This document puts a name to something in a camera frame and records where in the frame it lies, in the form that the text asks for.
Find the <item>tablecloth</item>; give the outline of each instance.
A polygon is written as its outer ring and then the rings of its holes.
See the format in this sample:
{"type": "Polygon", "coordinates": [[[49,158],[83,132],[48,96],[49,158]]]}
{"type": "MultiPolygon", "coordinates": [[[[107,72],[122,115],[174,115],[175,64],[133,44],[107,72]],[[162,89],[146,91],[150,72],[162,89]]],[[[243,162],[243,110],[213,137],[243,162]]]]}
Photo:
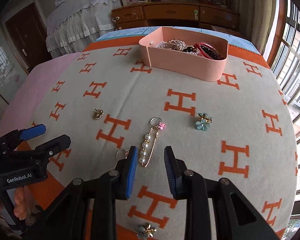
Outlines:
{"type": "Polygon", "coordinates": [[[205,82],[143,65],[140,38],[90,44],[42,98],[28,125],[43,123],[47,132],[29,145],[62,134],[72,142],[51,160],[48,179],[31,186],[35,198],[46,208],[72,179],[113,169],[118,149],[140,147],[158,116],[166,129],[149,166],[137,168],[131,198],[117,202],[119,239],[137,239],[134,229],[143,222],[156,226],[155,239],[183,239],[186,202],[170,194],[167,145],[205,178],[229,178],[282,235],[295,197],[297,146],[283,94],[261,55],[229,45],[222,78],[205,82]],[[104,116],[94,121],[95,108],[104,116]],[[203,112],[213,118],[208,131],[195,127],[203,112]]]}

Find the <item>pink storage tray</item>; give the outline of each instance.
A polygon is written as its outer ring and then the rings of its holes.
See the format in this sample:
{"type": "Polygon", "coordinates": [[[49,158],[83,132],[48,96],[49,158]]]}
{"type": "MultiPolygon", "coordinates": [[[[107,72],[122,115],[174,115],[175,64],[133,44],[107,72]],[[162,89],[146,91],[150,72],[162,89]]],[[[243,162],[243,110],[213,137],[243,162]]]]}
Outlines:
{"type": "Polygon", "coordinates": [[[205,81],[221,78],[228,58],[228,41],[205,33],[160,27],[139,41],[143,63],[150,67],[162,68],[205,81]],[[213,60],[185,52],[160,49],[154,46],[161,41],[181,40],[187,45],[205,42],[213,46],[223,60],[213,60]]]}

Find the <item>metal bolt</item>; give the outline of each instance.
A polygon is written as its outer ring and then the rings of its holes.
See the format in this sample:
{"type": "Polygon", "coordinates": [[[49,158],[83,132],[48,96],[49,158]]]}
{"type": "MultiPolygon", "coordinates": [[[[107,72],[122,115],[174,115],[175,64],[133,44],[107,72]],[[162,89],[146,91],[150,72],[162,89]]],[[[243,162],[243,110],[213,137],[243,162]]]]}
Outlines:
{"type": "Polygon", "coordinates": [[[75,186],[78,186],[78,185],[80,185],[82,182],[83,182],[82,179],[80,179],[80,178],[75,178],[75,179],[72,181],[72,184],[75,185],[75,186]]]}
{"type": "Polygon", "coordinates": [[[117,171],[117,170],[111,170],[111,171],[109,171],[109,175],[111,177],[118,176],[119,175],[119,171],[117,171]]]}
{"type": "Polygon", "coordinates": [[[186,176],[189,176],[189,177],[193,176],[193,171],[191,171],[191,170],[185,170],[184,173],[186,176]]]}
{"type": "Polygon", "coordinates": [[[222,179],[220,180],[220,182],[221,182],[223,185],[229,185],[229,184],[230,184],[229,179],[226,179],[226,178],[222,178],[222,179]]]}

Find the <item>blue flower hair clip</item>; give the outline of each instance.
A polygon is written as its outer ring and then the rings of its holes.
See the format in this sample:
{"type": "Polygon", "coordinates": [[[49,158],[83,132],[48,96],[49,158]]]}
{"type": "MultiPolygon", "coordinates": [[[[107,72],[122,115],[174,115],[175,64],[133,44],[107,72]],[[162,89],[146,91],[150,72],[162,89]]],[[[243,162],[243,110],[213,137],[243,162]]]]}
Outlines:
{"type": "Polygon", "coordinates": [[[198,113],[199,121],[195,122],[197,130],[207,131],[211,126],[212,117],[207,117],[206,113],[198,113]]]}

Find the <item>wooden desk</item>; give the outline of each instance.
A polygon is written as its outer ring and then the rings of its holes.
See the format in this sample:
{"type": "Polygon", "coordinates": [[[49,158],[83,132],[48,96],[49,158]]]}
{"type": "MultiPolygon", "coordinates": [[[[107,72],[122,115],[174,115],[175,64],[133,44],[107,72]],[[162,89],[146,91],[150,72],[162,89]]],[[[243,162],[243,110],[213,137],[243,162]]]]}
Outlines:
{"type": "Polygon", "coordinates": [[[119,30],[146,26],[184,26],[237,30],[240,14],[219,5],[185,0],[142,2],[112,10],[119,30]]]}

